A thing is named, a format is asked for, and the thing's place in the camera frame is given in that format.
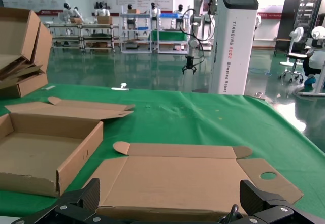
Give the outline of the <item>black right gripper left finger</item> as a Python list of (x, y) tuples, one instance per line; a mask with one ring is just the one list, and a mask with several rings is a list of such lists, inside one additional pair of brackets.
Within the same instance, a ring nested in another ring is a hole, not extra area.
[(19, 223), (111, 223), (112, 219), (96, 213), (99, 201), (100, 180), (95, 178), (82, 189), (64, 193), (50, 207), (19, 219)]

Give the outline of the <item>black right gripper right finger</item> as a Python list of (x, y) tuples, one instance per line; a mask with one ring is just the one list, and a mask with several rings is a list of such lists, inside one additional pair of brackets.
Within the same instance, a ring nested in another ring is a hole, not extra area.
[(262, 191), (250, 181), (240, 181), (240, 204), (247, 217), (240, 223), (324, 223), (324, 219), (302, 211), (281, 195)]

